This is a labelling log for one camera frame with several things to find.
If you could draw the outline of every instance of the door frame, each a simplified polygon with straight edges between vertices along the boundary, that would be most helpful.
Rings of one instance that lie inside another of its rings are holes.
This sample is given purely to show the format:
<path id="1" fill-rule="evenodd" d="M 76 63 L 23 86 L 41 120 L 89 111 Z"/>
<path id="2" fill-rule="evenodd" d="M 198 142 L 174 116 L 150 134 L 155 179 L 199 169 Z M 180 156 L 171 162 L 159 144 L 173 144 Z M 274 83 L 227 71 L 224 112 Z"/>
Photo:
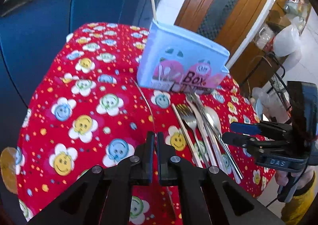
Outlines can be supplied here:
<path id="1" fill-rule="evenodd" d="M 201 0 L 201 2 L 198 4 L 198 8 L 200 8 L 200 6 L 204 3 L 205 0 Z M 179 14 L 177 16 L 177 19 L 175 21 L 175 25 L 179 25 L 181 23 L 181 20 L 190 4 L 191 0 L 185 0 L 181 10 L 179 11 Z M 242 44 L 242 42 L 244 41 L 244 39 L 246 38 L 247 34 L 249 33 L 249 31 L 251 30 L 252 26 L 255 24 L 256 19 L 258 18 L 258 16 L 260 15 L 261 11 L 263 10 L 265 4 L 266 4 L 267 0 L 261 0 L 258 7 L 256 8 L 256 11 L 253 13 L 251 19 L 249 20 L 248 24 L 246 25 L 246 27 L 244 28 L 243 32 L 241 33 L 238 42 L 235 44 L 234 47 L 234 52 L 231 54 L 232 56 L 235 55 L 236 50 L 239 48 L 239 46 Z"/>

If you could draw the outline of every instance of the plastic bag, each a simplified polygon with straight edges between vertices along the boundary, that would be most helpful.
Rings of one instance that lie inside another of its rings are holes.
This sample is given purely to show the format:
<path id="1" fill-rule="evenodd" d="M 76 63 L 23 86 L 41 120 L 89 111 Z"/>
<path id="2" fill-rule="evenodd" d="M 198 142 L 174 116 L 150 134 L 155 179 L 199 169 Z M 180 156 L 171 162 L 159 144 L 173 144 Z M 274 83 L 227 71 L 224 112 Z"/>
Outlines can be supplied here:
<path id="1" fill-rule="evenodd" d="M 298 29 L 295 24 L 291 24 L 276 35 L 273 50 L 277 56 L 287 56 L 300 50 L 300 46 Z"/>

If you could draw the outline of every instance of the smiley face pattern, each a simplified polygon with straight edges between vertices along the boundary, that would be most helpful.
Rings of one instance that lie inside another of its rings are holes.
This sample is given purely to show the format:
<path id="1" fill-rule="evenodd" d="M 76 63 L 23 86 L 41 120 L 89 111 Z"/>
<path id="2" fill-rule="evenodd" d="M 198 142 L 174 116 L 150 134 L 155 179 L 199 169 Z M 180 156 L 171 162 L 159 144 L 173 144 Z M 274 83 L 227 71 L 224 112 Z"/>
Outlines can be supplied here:
<path id="1" fill-rule="evenodd" d="M 96 22 L 67 37 L 33 94 L 20 132 L 16 173 L 26 219 L 92 166 L 108 168 L 132 156 L 144 143 L 147 131 L 162 131 L 176 154 L 193 162 L 171 108 L 171 103 L 185 103 L 185 95 L 142 88 L 150 111 L 134 83 L 148 35 L 140 27 Z M 229 131 L 233 121 L 258 122 L 231 76 L 201 100 L 217 112 L 222 132 Z M 258 197 L 274 171 L 254 165 L 241 148 L 229 149 L 244 175 L 241 187 Z M 153 167 L 157 167 L 156 155 Z M 230 166 L 227 171 L 234 179 Z M 154 170 L 151 186 L 134 187 L 131 224 L 182 224 L 177 187 L 162 188 L 157 176 Z M 170 215 L 171 208 L 176 220 Z"/>

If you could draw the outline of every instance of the chopstick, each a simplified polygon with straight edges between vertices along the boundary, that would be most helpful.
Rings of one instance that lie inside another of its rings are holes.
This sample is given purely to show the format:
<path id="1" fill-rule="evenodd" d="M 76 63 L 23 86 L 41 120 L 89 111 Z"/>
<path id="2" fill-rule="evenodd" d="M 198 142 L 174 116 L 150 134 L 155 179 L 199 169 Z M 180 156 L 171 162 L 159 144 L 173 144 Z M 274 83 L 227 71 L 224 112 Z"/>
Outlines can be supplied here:
<path id="1" fill-rule="evenodd" d="M 190 148 L 190 151 L 191 151 L 191 153 L 192 153 L 192 156 L 194 157 L 195 164 L 196 164 L 198 167 L 203 168 L 203 166 L 202 166 L 202 164 L 201 164 L 201 161 L 200 161 L 200 159 L 199 159 L 199 156 L 198 156 L 196 150 L 194 149 L 194 146 L 193 146 L 193 143 L 192 143 L 192 141 L 191 141 L 191 139 L 190 139 L 190 136 L 189 136 L 189 134 L 188 134 L 188 131 L 187 131 L 187 129 L 185 128 L 185 126 L 184 126 L 184 124 L 183 124 L 183 121 L 182 121 L 182 119 L 181 119 L 181 117 L 180 117 L 180 115 L 179 115 L 179 113 L 178 113 L 178 111 L 177 111 L 177 109 L 176 109 L 176 107 L 175 107 L 175 105 L 174 105 L 173 103 L 171 104 L 171 107 L 172 107 L 172 109 L 173 109 L 173 112 L 175 113 L 175 116 L 177 117 L 177 120 L 178 120 L 178 122 L 179 122 L 181 131 L 182 131 L 182 133 L 183 133 L 183 135 L 184 135 L 184 137 L 185 137 L 185 139 L 186 139 L 186 141 L 187 141 L 187 144 L 189 145 L 189 148 Z"/>

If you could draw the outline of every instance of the cutlery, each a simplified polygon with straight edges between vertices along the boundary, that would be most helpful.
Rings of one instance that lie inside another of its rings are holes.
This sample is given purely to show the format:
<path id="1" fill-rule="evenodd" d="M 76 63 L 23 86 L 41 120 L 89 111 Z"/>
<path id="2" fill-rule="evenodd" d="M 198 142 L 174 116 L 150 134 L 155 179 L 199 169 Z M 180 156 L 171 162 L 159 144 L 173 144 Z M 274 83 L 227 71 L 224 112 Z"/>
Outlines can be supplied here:
<path id="1" fill-rule="evenodd" d="M 211 161 L 211 165 L 212 166 L 217 166 L 217 162 L 215 161 L 215 158 L 214 158 L 214 155 L 213 155 L 213 152 L 212 152 L 212 149 L 211 149 L 211 146 L 210 146 L 210 143 L 207 139 L 207 133 L 205 131 L 205 128 L 204 128 L 204 123 L 203 123 L 203 119 L 202 117 L 200 116 L 200 113 L 198 111 L 198 109 L 195 107 L 195 105 L 192 103 L 192 99 L 191 99 L 191 96 L 190 95 L 186 95 L 186 100 L 187 100 L 187 103 L 189 104 L 190 108 L 192 109 L 192 111 L 194 112 L 194 115 L 196 116 L 196 119 L 197 119 L 197 123 L 198 123 L 198 128 L 199 128 L 199 131 L 201 133 L 201 136 L 202 136 L 202 139 L 203 139 L 203 142 L 206 146 L 206 150 L 208 152 L 208 155 L 209 155 L 209 159 Z"/>
<path id="2" fill-rule="evenodd" d="M 211 125 L 210 125 L 210 123 L 209 123 L 209 121 L 204 113 L 203 104 L 195 93 L 190 93 L 190 95 L 191 95 L 193 102 L 197 105 L 198 111 L 203 119 L 203 124 L 204 124 L 204 127 L 208 133 L 209 138 L 210 138 L 212 148 L 214 150 L 214 154 L 215 154 L 215 157 L 217 159 L 218 166 L 225 174 L 227 174 L 224 160 L 223 160 L 223 157 L 222 157 L 221 152 L 220 152 L 220 148 L 219 148 L 218 143 L 217 143 L 216 135 L 212 134 L 212 131 L 210 128 Z"/>
<path id="3" fill-rule="evenodd" d="M 179 112 L 179 115 L 181 119 L 187 124 L 188 127 L 193 131 L 194 138 L 198 145 L 198 150 L 202 156 L 203 162 L 206 165 L 206 168 L 209 167 L 209 163 L 205 157 L 204 152 L 202 151 L 199 143 L 199 139 L 197 137 L 196 128 L 197 128 L 197 120 L 194 116 L 193 112 L 190 110 L 190 108 L 185 104 L 178 104 L 177 105 L 177 111 Z"/>
<path id="4" fill-rule="evenodd" d="M 197 151 L 195 150 L 195 148 L 194 148 L 194 146 L 193 146 L 193 143 L 192 143 L 192 141 L 191 141 L 191 139 L 190 139 L 190 136 L 189 136 L 189 134 L 188 134 L 187 129 L 185 128 L 185 126 L 184 126 L 184 124 L 183 124 L 183 122 L 182 122 L 182 119 L 181 119 L 181 117 L 180 117 L 180 115 L 179 115 L 179 112 L 177 111 L 177 109 L 176 109 L 176 107 L 175 107 L 175 105 L 174 105 L 173 103 L 171 104 L 171 107 L 172 107 L 172 109 L 173 109 L 173 111 L 174 111 L 174 113 L 175 113 L 175 116 L 177 117 L 177 120 L 178 120 L 178 122 L 179 122 L 181 131 L 182 131 L 182 133 L 183 133 L 183 135 L 184 135 L 184 137 L 185 137 L 185 139 L 186 139 L 186 141 L 187 141 L 187 144 L 189 145 L 189 148 L 190 148 L 190 151 L 191 151 L 191 153 L 192 153 L 192 156 L 194 157 L 195 164 L 196 164 L 198 167 L 202 168 L 203 166 L 202 166 L 202 164 L 201 164 L 201 161 L 200 161 L 200 159 L 199 159 L 199 156 L 198 156 L 198 154 L 197 154 Z"/>

